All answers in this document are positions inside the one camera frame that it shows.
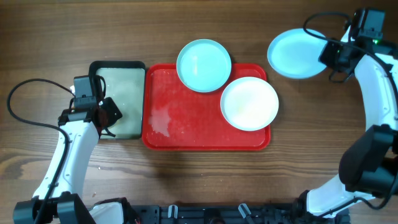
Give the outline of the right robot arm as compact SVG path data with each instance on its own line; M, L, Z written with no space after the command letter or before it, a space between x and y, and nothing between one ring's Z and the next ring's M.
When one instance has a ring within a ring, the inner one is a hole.
M341 40L326 38L318 60L360 85L366 132L343 154L338 174L321 187L304 191L290 211L292 223L342 223L358 202L373 210L397 195L397 45L384 41L385 12L359 8L346 19Z

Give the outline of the light blue plate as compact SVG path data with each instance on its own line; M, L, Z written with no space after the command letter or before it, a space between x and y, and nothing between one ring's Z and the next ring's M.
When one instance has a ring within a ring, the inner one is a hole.
M229 79L232 61L228 51L218 42L198 39L180 51L176 62L177 75L189 89L209 93L221 88Z
M279 34L269 45L267 59L280 75L291 79L311 78L326 69L318 59L326 41L291 29Z

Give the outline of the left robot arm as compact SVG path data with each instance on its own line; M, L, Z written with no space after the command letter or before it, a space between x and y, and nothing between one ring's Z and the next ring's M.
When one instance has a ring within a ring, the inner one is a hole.
M106 97L106 82L99 75L75 77L73 98L62 111L58 143L47 173L28 201L16 204L14 223L132 223L141 218L126 198L103 200L89 210L81 199L91 153L101 135L122 117L115 102Z

